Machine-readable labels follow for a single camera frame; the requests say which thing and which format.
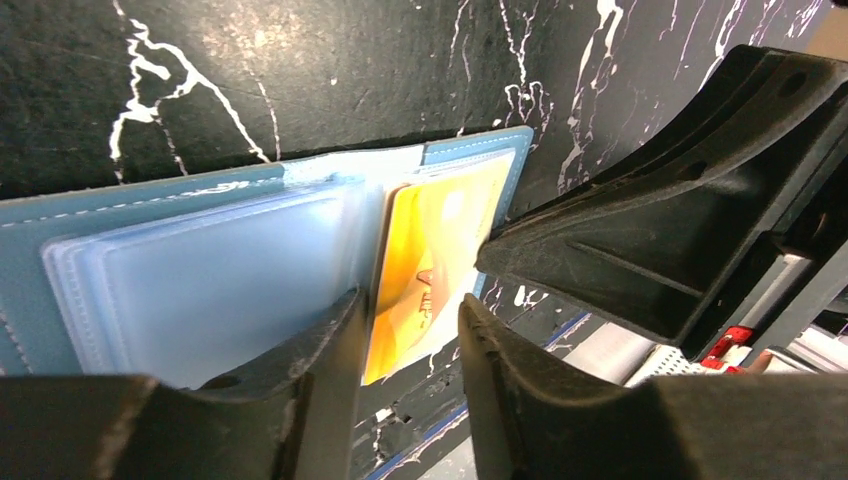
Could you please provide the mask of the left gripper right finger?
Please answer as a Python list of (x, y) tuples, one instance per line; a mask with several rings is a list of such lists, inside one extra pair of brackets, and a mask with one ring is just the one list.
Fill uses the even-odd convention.
[(509, 329), (472, 295), (460, 360), (481, 479), (843, 479), (843, 374), (653, 377), (622, 387)]

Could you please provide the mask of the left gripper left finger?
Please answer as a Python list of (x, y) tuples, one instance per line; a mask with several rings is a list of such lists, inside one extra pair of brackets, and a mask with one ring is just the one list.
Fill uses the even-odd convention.
[(5, 479), (345, 479), (364, 291), (196, 390), (147, 375), (1, 382)]

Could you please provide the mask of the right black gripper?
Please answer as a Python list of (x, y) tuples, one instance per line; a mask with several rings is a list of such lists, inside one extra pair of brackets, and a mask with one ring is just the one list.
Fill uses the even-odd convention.
[(647, 143), (498, 228), (477, 267), (692, 362), (740, 327), (749, 365), (847, 287), (846, 134), (844, 62), (736, 46)]

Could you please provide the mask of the blue card holder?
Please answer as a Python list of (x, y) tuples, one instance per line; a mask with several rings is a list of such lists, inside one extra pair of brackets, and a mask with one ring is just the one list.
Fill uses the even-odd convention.
[(533, 140), (512, 127), (1, 204), (1, 372), (196, 388), (373, 292), (394, 197), (501, 224)]

